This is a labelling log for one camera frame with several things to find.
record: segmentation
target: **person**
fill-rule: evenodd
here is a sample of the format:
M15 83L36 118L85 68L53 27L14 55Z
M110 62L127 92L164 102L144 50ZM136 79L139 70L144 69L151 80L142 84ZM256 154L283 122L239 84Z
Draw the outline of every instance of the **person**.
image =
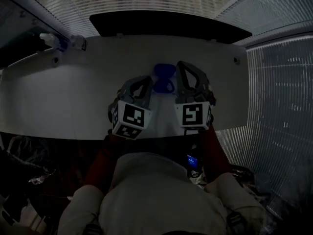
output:
M232 176L213 126L199 136L204 190L165 156L147 150L119 157L124 140L106 136L58 234L258 234L265 209Z

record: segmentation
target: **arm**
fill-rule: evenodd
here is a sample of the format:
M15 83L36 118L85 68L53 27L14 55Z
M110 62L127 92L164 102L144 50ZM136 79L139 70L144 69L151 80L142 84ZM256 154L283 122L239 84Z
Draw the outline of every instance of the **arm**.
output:
M239 212L247 221L251 234L261 230L265 209L245 191L231 174L231 166L211 125L206 132L199 132L202 146L203 167L208 180L205 191L218 197L231 212Z
M59 235L83 234L85 227L96 220L104 196L110 188L118 154L124 139L109 135L93 161L84 186L79 188L64 210Z
M231 172L231 166L215 134L213 125L208 131L199 131L204 173L208 183L223 173Z

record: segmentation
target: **floor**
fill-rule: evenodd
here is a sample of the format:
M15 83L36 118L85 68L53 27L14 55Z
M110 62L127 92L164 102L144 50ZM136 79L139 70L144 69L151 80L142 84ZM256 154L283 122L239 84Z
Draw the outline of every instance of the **floor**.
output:
M5 150L15 135L0 133ZM157 152L162 150L177 163L184 165L186 153L196 141L196 135L170 137L161 139L145 139L126 143L125 153ZM68 196L82 186L83 179L98 151L101 141L77 141L47 139L57 147L56 171L45 179L42 184L28 183L24 168L12 163L5 151L0 152L0 194L4 197L19 192L29 198L40 217L45 222L56 226L60 216L69 204Z

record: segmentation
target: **white tabletop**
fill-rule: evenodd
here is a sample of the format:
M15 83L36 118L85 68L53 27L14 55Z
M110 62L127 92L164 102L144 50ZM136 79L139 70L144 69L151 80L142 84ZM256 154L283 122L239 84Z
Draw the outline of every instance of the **white tabletop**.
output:
M107 107L124 82L153 75L157 63L179 60L207 73L217 98L216 130L246 125L246 50L172 36L88 39L86 52L69 49L52 68L50 51L6 68L0 84L0 131L35 137L100 140L110 129ZM240 65L234 63L240 58ZM140 138L182 135L172 95L153 95L154 118Z

